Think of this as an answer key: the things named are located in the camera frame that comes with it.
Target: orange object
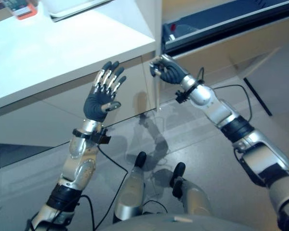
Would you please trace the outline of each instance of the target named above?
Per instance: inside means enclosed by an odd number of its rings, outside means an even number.
[[[28,0],[1,0],[1,2],[19,20],[34,16],[38,12]]]
[[[26,13],[26,14],[21,15],[21,16],[16,16],[17,19],[22,20],[22,19],[34,16],[34,15],[37,14],[38,11],[35,9],[35,7],[31,3],[28,3],[27,7],[31,10],[31,12],[30,13]]]

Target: wire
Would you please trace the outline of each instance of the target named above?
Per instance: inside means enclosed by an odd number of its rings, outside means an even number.
[[[239,158],[237,157],[237,154],[236,154],[236,150],[235,150],[235,149],[233,149],[233,153],[234,153],[234,155],[235,155],[236,160],[240,163]]]
[[[121,184],[120,184],[120,186],[119,186],[119,188],[118,188],[118,190],[117,190],[114,198],[112,199],[112,202],[111,202],[111,204],[110,204],[107,212],[106,212],[105,215],[103,216],[102,220],[101,220],[101,221],[98,223],[98,225],[95,227],[95,230],[102,224],[102,222],[104,221],[104,219],[107,217],[107,215],[108,215],[108,213],[109,213],[109,211],[110,211],[110,208],[111,208],[112,204],[114,203],[114,201],[115,201],[115,199],[116,199],[116,197],[117,197],[117,195],[118,195],[118,193],[119,193],[119,191],[120,191],[120,188],[121,188],[121,186],[122,186],[122,184],[123,184],[123,182],[124,182],[127,174],[129,173],[128,170],[126,170],[124,167],[122,167],[122,166],[119,165],[116,161],[114,161],[114,160],[111,159],[108,155],[106,155],[106,154],[101,150],[101,148],[100,148],[99,145],[97,146],[97,148],[98,148],[98,150],[100,150],[100,152],[101,152],[108,160],[110,160],[112,163],[114,163],[114,164],[117,165],[119,168],[121,168],[122,170],[124,170],[124,171],[125,171],[125,175],[124,175],[124,177],[123,177],[123,180],[122,180],[122,182],[121,182]]]
[[[244,88],[242,85],[239,85],[239,84],[225,85],[225,86],[222,86],[222,87],[214,88],[214,90],[215,90],[215,89],[220,89],[220,88],[228,88],[228,87],[240,87],[240,88],[242,88],[242,89],[244,90],[244,93],[245,93],[245,95],[246,95],[247,101],[248,101],[248,103],[249,103],[249,108],[250,108],[250,117],[249,117],[249,119],[248,119],[248,122],[250,122],[251,119],[252,119],[252,110],[251,110],[251,104],[250,104],[250,97],[249,97],[249,95],[247,94],[245,88]]]
[[[143,204],[143,206],[145,206],[145,205],[148,204],[149,202],[158,203],[159,205],[161,205],[161,206],[164,208],[164,210],[166,211],[166,213],[168,213],[168,210],[166,209],[166,207],[165,207],[162,203],[160,203],[160,202],[158,202],[158,201],[155,201],[155,200],[149,200],[149,201],[145,202],[145,203]]]
[[[88,200],[88,202],[89,202],[90,211],[91,211],[91,220],[92,220],[92,230],[95,231],[96,228],[95,228],[95,224],[94,224],[93,206],[92,206],[92,202],[91,202],[90,198],[89,198],[87,195],[78,196],[78,197],[74,198],[73,200],[71,200],[70,202],[68,202],[68,203],[60,210],[60,212],[53,218],[53,220],[52,220],[51,223],[49,224],[49,226],[48,226],[48,228],[47,228],[46,231],[49,231],[51,225],[54,224],[54,222],[56,221],[56,219],[61,215],[61,213],[62,213],[68,206],[70,206],[73,202],[79,200],[79,199],[82,198],[82,197],[87,198],[87,200]]]

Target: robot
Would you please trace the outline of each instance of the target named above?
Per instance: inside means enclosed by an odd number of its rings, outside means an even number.
[[[118,62],[106,63],[98,72],[93,87],[84,104],[86,119],[83,126],[73,130],[69,145],[70,154],[63,166],[57,185],[41,210],[28,222],[30,231],[66,231],[81,193],[88,184],[96,165],[98,144],[108,143],[109,137],[102,123],[108,112],[119,108],[114,101],[118,88],[126,80]],[[214,90],[192,76],[170,56],[163,54],[150,63],[152,76],[163,81],[180,84],[183,92],[176,92],[177,102],[190,100],[232,143],[238,159],[253,183],[266,187],[277,214],[278,226],[289,231],[289,160],[265,135],[255,129],[226,101],[219,100]],[[183,178],[185,164],[178,163],[170,186],[172,194],[184,206],[185,214],[142,215],[144,199],[144,173],[142,167],[146,154],[140,152],[135,166],[125,180],[116,200],[113,230],[242,230],[253,229],[215,218],[205,192]]]

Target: white countertop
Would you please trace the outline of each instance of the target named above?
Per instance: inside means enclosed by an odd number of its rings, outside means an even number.
[[[134,12],[137,5],[132,0],[121,3],[112,1],[101,6],[104,10],[92,9],[57,23],[40,3],[33,17],[1,21],[0,107],[96,72],[108,60],[123,62],[154,51],[152,36],[121,23],[133,19],[118,6]],[[137,20],[145,24],[140,12]]]

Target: tiled floor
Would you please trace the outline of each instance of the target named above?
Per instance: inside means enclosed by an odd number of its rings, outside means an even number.
[[[242,83],[237,78],[223,85]],[[216,90],[244,116],[249,110],[239,88]],[[289,129],[285,117],[268,117],[251,96],[251,123],[263,131],[289,156]],[[182,204],[172,196],[168,182],[176,164],[186,163],[184,177],[199,185],[209,196],[214,214],[262,231],[278,230],[276,215],[267,191],[254,185],[233,157],[230,142],[189,102],[170,101],[157,113],[151,111],[109,128],[109,145],[102,149],[131,170],[137,154],[148,155],[145,170],[146,199],[163,203],[169,212],[182,213]],[[35,214],[53,189],[68,152],[68,144],[32,156],[0,169],[0,231],[23,230],[26,219]],[[110,204],[124,172],[101,154],[97,170],[84,191],[92,198],[95,223]],[[80,201],[70,230],[90,230],[89,206]],[[156,204],[144,211],[163,212]],[[112,222],[113,210],[101,227]]]

